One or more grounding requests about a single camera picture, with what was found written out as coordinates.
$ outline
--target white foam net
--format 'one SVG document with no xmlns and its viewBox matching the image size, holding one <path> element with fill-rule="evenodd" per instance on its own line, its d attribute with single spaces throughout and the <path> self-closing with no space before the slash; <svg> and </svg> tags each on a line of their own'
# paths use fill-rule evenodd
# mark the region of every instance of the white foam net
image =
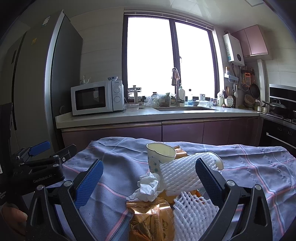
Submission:
<svg viewBox="0 0 296 241">
<path fill-rule="evenodd" d="M 190 192 L 181 192 L 174 204 L 174 241 L 197 241 L 207 230 L 219 208 L 211 200 L 205 200 L 191 195 Z"/>
<path fill-rule="evenodd" d="M 206 161 L 213 170 L 218 170 L 214 158 L 205 153 L 196 153 L 171 162 L 160 164 L 162 180 L 165 184 L 167 196 L 177 196 L 181 191 L 189 192 L 203 187 L 195 171 L 195 162 L 198 158 Z"/>
</svg>

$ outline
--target stainless steel refrigerator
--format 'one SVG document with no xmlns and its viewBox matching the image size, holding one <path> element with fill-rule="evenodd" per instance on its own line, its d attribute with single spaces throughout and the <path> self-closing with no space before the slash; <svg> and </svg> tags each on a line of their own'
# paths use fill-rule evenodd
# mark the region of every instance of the stainless steel refrigerator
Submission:
<svg viewBox="0 0 296 241">
<path fill-rule="evenodd" d="M 59 11 L 42 19 L 8 50 L 0 104 L 13 103 L 12 152 L 49 141 L 48 157 L 63 148 L 55 117 L 70 112 L 70 88 L 79 85 L 82 38 Z"/>
</svg>

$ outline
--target black oven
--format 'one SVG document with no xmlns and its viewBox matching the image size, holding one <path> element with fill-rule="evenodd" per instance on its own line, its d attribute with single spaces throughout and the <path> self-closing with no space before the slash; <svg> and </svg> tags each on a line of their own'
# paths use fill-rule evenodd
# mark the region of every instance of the black oven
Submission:
<svg viewBox="0 0 296 241">
<path fill-rule="evenodd" d="M 259 146 L 282 146 L 296 157 L 295 129 L 264 119 Z"/>
</svg>

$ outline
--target towel hanging on faucet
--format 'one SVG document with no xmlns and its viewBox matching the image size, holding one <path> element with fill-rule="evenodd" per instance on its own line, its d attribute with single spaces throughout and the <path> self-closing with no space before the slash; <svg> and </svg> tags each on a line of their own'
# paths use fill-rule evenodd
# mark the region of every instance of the towel hanging on faucet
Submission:
<svg viewBox="0 0 296 241">
<path fill-rule="evenodd" d="M 180 79 L 179 76 L 179 71 L 177 70 L 176 67 L 174 67 L 172 69 L 172 86 L 176 86 L 177 85 L 177 81 Z"/>
</svg>

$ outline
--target white microwave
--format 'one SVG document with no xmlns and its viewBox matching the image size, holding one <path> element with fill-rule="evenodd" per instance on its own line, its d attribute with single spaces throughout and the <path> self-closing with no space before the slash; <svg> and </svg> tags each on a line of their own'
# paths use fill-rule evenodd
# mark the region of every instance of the white microwave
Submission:
<svg viewBox="0 0 296 241">
<path fill-rule="evenodd" d="M 106 80 L 72 87 L 71 100 L 73 115 L 123 110 L 122 81 Z"/>
</svg>

